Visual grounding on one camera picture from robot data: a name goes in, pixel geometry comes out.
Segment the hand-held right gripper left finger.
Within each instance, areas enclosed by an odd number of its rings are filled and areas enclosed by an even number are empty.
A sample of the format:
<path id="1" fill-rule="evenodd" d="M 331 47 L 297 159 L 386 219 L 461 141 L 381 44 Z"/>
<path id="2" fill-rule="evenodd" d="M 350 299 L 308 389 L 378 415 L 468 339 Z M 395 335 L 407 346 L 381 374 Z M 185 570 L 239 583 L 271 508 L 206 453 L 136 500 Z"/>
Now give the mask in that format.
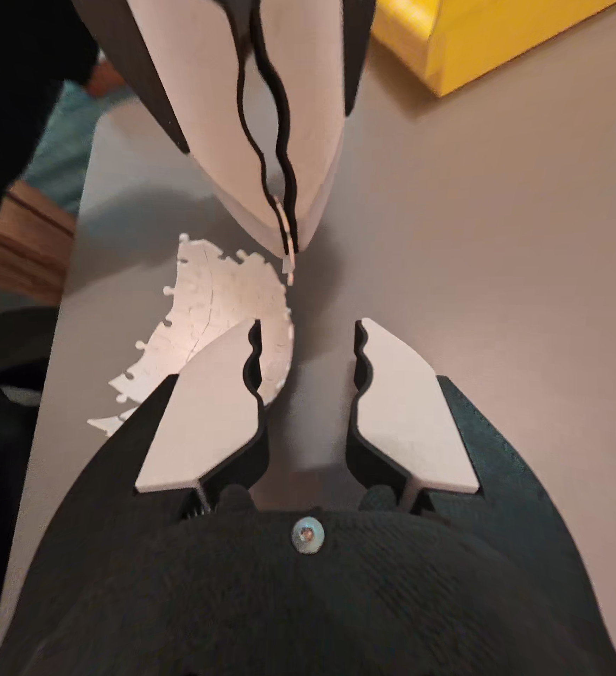
<path id="1" fill-rule="evenodd" d="M 261 386 L 262 331 L 247 319 L 208 344 L 180 371 L 134 493 L 186 491 L 215 509 L 230 486 L 250 489 L 269 468 Z"/>

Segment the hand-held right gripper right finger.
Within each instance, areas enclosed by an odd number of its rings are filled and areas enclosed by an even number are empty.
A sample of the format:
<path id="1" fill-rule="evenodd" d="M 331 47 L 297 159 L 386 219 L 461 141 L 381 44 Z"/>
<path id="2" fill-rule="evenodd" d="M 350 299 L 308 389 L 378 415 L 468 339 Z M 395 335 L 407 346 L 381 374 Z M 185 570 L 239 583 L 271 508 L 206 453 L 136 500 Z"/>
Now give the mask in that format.
<path id="1" fill-rule="evenodd" d="M 346 466 L 365 489 L 387 486 L 410 512 L 422 494 L 474 497 L 481 485 L 433 367 L 371 318 L 354 327 Z"/>

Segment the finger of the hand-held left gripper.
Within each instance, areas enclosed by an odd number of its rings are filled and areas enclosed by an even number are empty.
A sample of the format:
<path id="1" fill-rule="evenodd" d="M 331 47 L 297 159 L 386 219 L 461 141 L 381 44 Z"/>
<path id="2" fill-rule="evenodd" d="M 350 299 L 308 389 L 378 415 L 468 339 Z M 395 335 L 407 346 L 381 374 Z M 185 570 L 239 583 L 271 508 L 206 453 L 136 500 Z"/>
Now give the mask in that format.
<path id="1" fill-rule="evenodd" d="M 301 252 L 320 224 L 343 145 L 342 2 L 261 1 L 259 9 L 263 45 L 287 98 Z"/>
<path id="2" fill-rule="evenodd" d="M 265 162 L 243 120 L 245 66 L 234 21 L 219 1 L 129 1 L 184 134 L 214 194 L 278 258 L 286 237 L 262 174 Z"/>

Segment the partly built white puzzle ball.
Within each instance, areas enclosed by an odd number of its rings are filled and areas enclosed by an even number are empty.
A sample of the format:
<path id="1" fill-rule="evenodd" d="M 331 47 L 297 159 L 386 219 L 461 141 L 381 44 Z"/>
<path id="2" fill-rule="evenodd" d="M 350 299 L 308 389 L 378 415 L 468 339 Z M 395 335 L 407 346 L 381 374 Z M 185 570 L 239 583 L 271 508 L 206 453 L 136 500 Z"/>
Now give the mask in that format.
<path id="1" fill-rule="evenodd" d="M 137 359 L 109 381 L 123 410 L 87 425 L 112 436 L 163 379 L 177 374 L 194 356 L 229 329 L 258 319 L 262 329 L 259 395 L 269 407 L 286 384 L 294 353 L 294 324 L 286 286 L 259 253 L 234 256 L 206 239 L 179 235 L 176 278 L 163 287 L 171 307 L 145 341 Z"/>

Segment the white puzzle piece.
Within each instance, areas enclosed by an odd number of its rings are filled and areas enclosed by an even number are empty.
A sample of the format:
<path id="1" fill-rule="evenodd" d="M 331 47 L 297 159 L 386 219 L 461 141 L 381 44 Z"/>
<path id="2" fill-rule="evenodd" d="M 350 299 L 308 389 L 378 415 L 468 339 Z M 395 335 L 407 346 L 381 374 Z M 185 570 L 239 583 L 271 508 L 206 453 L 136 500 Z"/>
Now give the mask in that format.
<path id="1" fill-rule="evenodd" d="M 287 286 L 291 287 L 294 284 L 294 273 L 295 273 L 295 267 L 296 267 L 296 259 L 295 259 L 296 252 L 295 252 L 294 240 L 293 240 L 293 237 L 292 237 L 292 233 L 290 231 L 290 224 L 289 224 L 289 221 L 288 221 L 288 218 L 287 218 L 287 215 L 285 213 L 285 210 L 284 210 L 282 203 L 280 202 L 280 200 L 277 196 L 273 196 L 273 199 L 275 201 L 279 220 L 280 220 L 281 225 L 283 227 L 283 230 L 285 232 L 286 241 L 287 241 L 287 254 L 283 259 L 282 273 L 286 275 Z"/>

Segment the teal rug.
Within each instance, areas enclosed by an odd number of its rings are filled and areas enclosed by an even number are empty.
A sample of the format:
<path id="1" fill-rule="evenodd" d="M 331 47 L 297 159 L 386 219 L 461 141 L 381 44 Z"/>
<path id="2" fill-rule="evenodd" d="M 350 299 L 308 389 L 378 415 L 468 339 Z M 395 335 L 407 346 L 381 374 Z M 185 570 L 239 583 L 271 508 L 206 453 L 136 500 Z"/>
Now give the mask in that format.
<path id="1" fill-rule="evenodd" d="M 96 125 L 106 112 L 134 97 L 124 86 L 93 98 L 66 82 L 21 180 L 77 216 Z"/>

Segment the yellow box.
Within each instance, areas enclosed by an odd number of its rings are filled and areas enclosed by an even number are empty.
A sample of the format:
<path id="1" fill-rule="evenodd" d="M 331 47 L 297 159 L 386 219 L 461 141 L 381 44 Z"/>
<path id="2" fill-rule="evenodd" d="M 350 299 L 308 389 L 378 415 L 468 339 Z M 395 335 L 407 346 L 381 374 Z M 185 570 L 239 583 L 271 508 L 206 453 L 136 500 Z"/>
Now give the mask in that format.
<path id="1" fill-rule="evenodd" d="M 616 1 L 378 1 L 373 37 L 444 97 Z"/>

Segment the black chair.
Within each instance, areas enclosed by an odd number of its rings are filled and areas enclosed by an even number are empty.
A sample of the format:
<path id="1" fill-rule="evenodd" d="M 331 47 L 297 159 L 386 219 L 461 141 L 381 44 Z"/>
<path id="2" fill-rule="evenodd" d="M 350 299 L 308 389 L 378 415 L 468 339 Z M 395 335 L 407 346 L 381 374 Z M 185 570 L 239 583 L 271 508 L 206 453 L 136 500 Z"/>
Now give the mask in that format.
<path id="1" fill-rule="evenodd" d="M 43 390 L 58 316 L 49 307 L 0 313 L 0 386 Z"/>

